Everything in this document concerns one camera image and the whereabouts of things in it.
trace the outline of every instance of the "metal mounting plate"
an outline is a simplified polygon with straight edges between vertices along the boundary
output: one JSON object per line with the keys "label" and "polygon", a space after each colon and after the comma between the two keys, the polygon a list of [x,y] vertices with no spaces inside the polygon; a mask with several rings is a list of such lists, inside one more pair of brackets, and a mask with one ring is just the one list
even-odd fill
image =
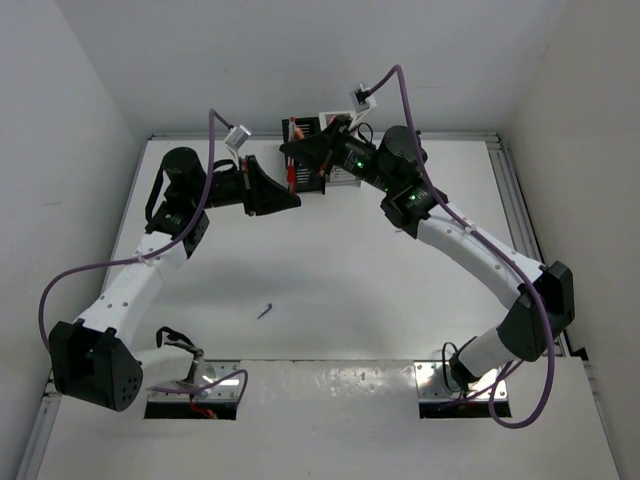
{"label": "metal mounting plate", "polygon": [[[198,386],[212,383],[219,378],[224,377],[239,367],[240,361],[217,361],[217,360],[203,360],[201,361],[198,371],[196,373],[196,384]],[[220,385],[204,390],[203,392],[194,396],[194,401],[207,403],[235,403],[242,388],[244,378],[242,375],[231,378],[222,382]],[[189,395],[187,394],[167,394],[159,392],[149,392],[149,402],[159,403],[188,403]]]}
{"label": "metal mounting plate", "polygon": [[[414,368],[416,374],[416,388],[418,389],[418,401],[420,403],[443,403],[458,400],[460,394],[458,392],[451,392],[447,389],[444,383],[442,362],[414,362]],[[488,372],[484,377],[471,386],[471,390],[468,395],[491,386],[496,381],[498,373],[499,370],[496,369]],[[455,382],[450,376],[448,379],[449,385],[454,386]],[[507,386],[504,381],[501,381],[498,384],[496,401],[503,402],[507,400]],[[477,403],[488,402],[489,392],[479,395],[473,401]]]}

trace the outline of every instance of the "black strap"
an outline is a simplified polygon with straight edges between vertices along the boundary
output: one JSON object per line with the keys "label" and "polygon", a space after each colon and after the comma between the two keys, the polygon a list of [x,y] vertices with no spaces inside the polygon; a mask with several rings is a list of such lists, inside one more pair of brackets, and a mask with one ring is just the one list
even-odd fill
{"label": "black strap", "polygon": [[225,165],[231,165],[231,168],[229,170],[234,171],[237,169],[236,164],[234,163],[233,160],[227,158],[225,160],[218,160],[217,162],[215,162],[213,164],[213,170],[217,170],[220,167],[224,167]]}
{"label": "black strap", "polygon": [[156,347],[160,348],[160,346],[162,345],[162,334],[163,333],[167,333],[167,340],[171,340],[172,342],[184,342],[187,345],[191,346],[191,347],[195,347],[195,345],[193,344],[193,342],[191,340],[189,340],[189,337],[187,337],[184,333],[180,333],[180,332],[176,332],[175,330],[173,330],[172,328],[169,327],[162,327],[160,329],[158,329],[158,331],[156,332]]}
{"label": "black strap", "polygon": [[153,182],[153,187],[151,188],[151,194],[149,195],[149,200],[147,200],[147,205],[144,207],[144,218],[147,222],[151,221],[153,217],[153,208],[156,206],[156,201],[158,200],[158,196],[160,195],[160,190],[162,189],[163,175],[162,175],[162,167],[158,170],[156,174],[156,179]]}

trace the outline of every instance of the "white enclosure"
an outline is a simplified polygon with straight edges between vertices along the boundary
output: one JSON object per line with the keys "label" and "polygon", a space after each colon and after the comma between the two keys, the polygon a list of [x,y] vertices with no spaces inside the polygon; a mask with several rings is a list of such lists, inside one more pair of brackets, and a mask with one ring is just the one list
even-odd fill
{"label": "white enclosure", "polygon": [[640,472],[639,20],[635,0],[573,2],[510,139],[542,250],[574,269],[571,338],[586,346],[630,479]]}
{"label": "white enclosure", "polygon": [[[148,142],[114,255],[130,255],[162,157],[205,140]],[[264,170],[284,177],[279,141],[251,140]],[[227,156],[216,142],[217,159]],[[478,225],[510,244],[484,141],[424,141],[434,181]],[[420,420],[414,359],[437,359],[506,311],[480,282],[385,219],[368,185],[302,195],[267,217],[241,205],[208,212],[209,229],[143,318],[134,343],[175,328],[209,358],[243,361],[249,383],[234,421],[143,420],[145,396],[116,414],[63,398],[40,478],[90,471],[114,477],[615,479],[589,382],[577,358],[558,359],[543,418],[511,431],[491,419]],[[109,278],[114,278],[113,269]],[[256,319],[260,308],[274,308]],[[274,359],[320,359],[274,362]],[[516,418],[537,401],[546,361],[507,389]],[[78,457],[69,464],[63,452]]]}
{"label": "white enclosure", "polygon": [[[207,106],[255,131],[349,107],[407,74],[423,131],[495,131],[515,113],[566,0],[57,0],[138,134],[206,130]],[[403,122],[397,87],[377,130]]]}
{"label": "white enclosure", "polygon": [[[52,0],[0,2],[0,478],[14,478],[50,360],[38,299],[65,268],[108,257],[141,145]],[[48,325],[104,272],[55,289]]]}
{"label": "white enclosure", "polygon": [[[574,339],[594,364],[618,467],[628,478],[640,469],[637,214],[622,202],[634,198],[638,177],[637,2],[573,0],[566,14],[569,0],[0,3],[1,480],[18,472],[39,405],[35,431],[53,432],[51,442],[35,435],[26,457],[46,449],[40,478],[91,468],[96,478],[134,479],[260,471],[279,480],[616,478],[578,359],[559,361],[548,410],[524,432],[490,420],[417,419],[411,361],[482,333],[504,309],[446,257],[395,233],[367,186],[306,195],[302,208],[268,218],[245,217],[240,206],[212,211],[202,248],[145,317],[137,346],[169,325],[197,337],[210,357],[245,361],[254,376],[237,422],[149,423],[142,399],[121,416],[68,398],[55,425],[53,407],[42,414],[50,359],[36,325],[40,294],[62,270],[132,253],[152,175],[176,145],[175,136],[155,137],[144,152],[150,135],[197,135],[216,107],[265,134],[245,153],[282,181],[280,120],[351,108],[349,88],[373,84],[394,64],[405,69],[422,131],[512,132],[545,260],[574,271]],[[404,123],[395,79],[376,98],[367,117],[376,131]],[[438,186],[535,257],[499,139],[447,138],[425,142]],[[178,143],[204,159],[205,140]],[[111,278],[104,273],[61,282],[47,328],[83,311]],[[273,311],[257,321],[267,302]],[[292,358],[335,363],[259,361]],[[537,400],[543,367],[509,381],[516,416]],[[364,386],[308,384],[336,372],[375,377],[376,369],[384,378]],[[332,387],[352,397],[333,396]],[[220,456],[240,449],[241,466]],[[282,460],[287,449],[297,463]],[[70,464],[74,450],[81,453]]]}

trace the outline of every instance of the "white table surface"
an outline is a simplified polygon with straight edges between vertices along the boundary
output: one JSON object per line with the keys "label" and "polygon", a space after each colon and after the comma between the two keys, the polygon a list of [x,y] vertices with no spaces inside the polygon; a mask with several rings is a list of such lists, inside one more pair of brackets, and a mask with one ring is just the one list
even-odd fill
{"label": "white table surface", "polygon": [[[437,184],[508,242],[484,144],[425,144]],[[178,145],[204,159],[203,141],[149,142],[116,256],[135,248],[156,169]],[[244,153],[283,178],[277,142]],[[527,429],[419,419],[411,360],[433,357],[445,340],[462,344],[504,309],[443,255],[394,233],[379,201],[369,187],[337,187],[271,217],[211,211],[205,240],[149,310],[138,344],[168,325],[211,358],[327,360],[243,361],[250,379],[236,421],[143,420],[142,395],[122,413],[65,397],[39,478],[618,478],[576,358],[558,359],[551,399]],[[267,302],[273,312],[256,320]],[[537,402],[545,365],[508,380],[516,418]]]}
{"label": "white table surface", "polygon": [[[423,143],[438,187],[510,245],[484,142]],[[242,153],[255,154],[284,182],[279,144],[252,140]],[[148,143],[115,257],[135,250],[162,157],[183,145],[206,166],[206,140]],[[226,157],[217,142],[216,158]],[[241,205],[209,210],[204,240],[147,311],[135,347],[152,347],[155,331],[166,325],[216,359],[426,359],[437,358],[445,341],[462,345],[504,317],[475,278],[395,233],[372,187],[331,187],[325,196],[301,198],[301,208],[260,218],[244,215]],[[256,320],[267,303],[273,310]]]}
{"label": "white table surface", "polygon": [[[614,480],[617,474],[578,358],[559,359],[538,422],[420,420],[406,361],[242,362],[236,421],[143,420],[144,398],[115,413],[64,398],[40,480]],[[528,414],[544,362],[508,380]]]}

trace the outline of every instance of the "red object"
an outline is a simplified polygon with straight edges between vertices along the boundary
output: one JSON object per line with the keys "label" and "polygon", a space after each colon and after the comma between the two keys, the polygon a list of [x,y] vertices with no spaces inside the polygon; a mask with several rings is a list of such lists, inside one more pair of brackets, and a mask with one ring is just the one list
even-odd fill
{"label": "red object", "polygon": [[289,159],[289,165],[287,166],[287,183],[291,193],[296,193],[296,169],[291,159]]}
{"label": "red object", "polygon": [[213,410],[208,409],[208,408],[200,408],[199,406],[197,406],[195,403],[193,403],[193,398],[189,400],[189,407],[191,407],[191,410],[193,410],[196,413],[199,413],[200,415],[202,415],[204,418],[213,418],[215,416],[215,413],[213,413]]}

